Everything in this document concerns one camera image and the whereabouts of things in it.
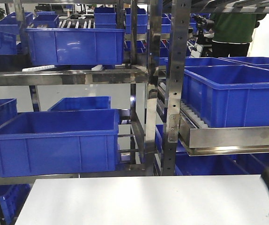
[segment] stainless steel rack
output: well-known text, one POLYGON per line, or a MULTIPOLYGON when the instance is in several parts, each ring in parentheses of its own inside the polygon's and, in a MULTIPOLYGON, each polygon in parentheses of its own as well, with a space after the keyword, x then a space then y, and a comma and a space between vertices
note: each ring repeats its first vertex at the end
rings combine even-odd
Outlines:
MULTIPOLYGON (((193 118, 181 110, 181 91, 185 65, 186 44, 190 12, 234 12, 269 13, 269 0, 126 0, 131 3, 132 33, 125 35, 131 41, 130 64, 106 71, 69 70, 44 72, 0 72, 0 86, 55 85, 55 84, 110 84, 129 83, 130 110, 124 110, 126 124, 131 125, 129 150, 130 162, 114 172, 84 174, 57 174, 46 176, 0 178, 0 185, 33 183, 35 179, 72 178, 92 176, 140 176, 174 175, 175 154, 178 139, 191 155, 232 154, 269 152, 269 127, 199 128, 193 118), (136 11, 140 3, 148 4, 149 30, 137 34, 136 11), (172 13, 170 34, 161 34, 163 12, 172 13), (170 39, 167 73, 159 69, 159 47, 161 39, 170 39), (136 53, 136 41, 148 40, 147 54, 136 53), (146 61, 144 67, 140 62, 146 61), (158 83, 165 80, 165 89, 158 83), (145 83, 145 123, 136 113, 136 84, 145 83), (155 124, 159 114, 164 123, 163 151, 155 147, 155 124), (135 153, 139 152, 140 164, 136 164, 135 153)), ((20 37, 25 53, 28 52, 24 28, 26 27, 23 4, 115 4, 117 6, 118 28, 123 28, 124 14, 122 0, 0 0, 0 3, 14 3, 17 20, 20 22, 20 37)))

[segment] steel shelf beam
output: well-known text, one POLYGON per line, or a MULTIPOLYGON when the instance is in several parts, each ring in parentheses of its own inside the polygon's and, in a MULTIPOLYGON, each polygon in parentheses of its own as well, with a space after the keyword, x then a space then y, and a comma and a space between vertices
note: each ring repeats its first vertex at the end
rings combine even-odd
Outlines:
MULTIPOLYGON (((13 3, 13 0, 0 0, 0 3, 13 3)), ((22 4, 119 4, 116 0, 22 0, 22 4)))
POLYGON ((147 82, 147 71, 140 69, 0 72, 0 86, 147 82))
MULTIPOLYGON (((131 35, 130 34, 125 34, 124 35, 124 40, 125 41, 130 41, 131 35)), ((147 40, 147 34, 137 34, 138 41, 144 41, 147 40)), ((161 34, 161 40, 169 40, 170 39, 170 34, 161 34)))
POLYGON ((253 14, 269 14, 269 7, 193 7, 192 13, 253 13, 253 14))
POLYGON ((191 156, 269 152, 269 127, 198 128, 182 113, 179 134, 191 156))

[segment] person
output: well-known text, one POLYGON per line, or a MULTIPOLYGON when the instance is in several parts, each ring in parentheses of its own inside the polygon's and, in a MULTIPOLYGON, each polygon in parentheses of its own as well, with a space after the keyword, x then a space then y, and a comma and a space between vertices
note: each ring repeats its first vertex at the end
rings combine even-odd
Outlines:
POLYGON ((212 39, 213 57, 247 56, 254 28, 265 14, 220 13, 211 14, 214 21, 212 39))

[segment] white countertop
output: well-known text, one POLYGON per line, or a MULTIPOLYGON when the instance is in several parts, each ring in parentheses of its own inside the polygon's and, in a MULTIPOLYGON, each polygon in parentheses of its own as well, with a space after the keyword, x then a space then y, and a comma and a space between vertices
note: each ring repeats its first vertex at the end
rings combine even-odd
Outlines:
POLYGON ((259 175, 37 180, 16 225, 269 225, 259 175))

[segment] black pants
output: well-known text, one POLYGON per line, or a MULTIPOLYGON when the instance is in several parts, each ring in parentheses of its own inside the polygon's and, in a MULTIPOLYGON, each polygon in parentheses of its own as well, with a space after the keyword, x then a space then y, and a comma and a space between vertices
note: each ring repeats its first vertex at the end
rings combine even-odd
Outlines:
POLYGON ((248 44, 228 44, 228 43, 212 43, 213 56, 215 58, 218 57, 239 57, 239 56, 247 56, 248 44))

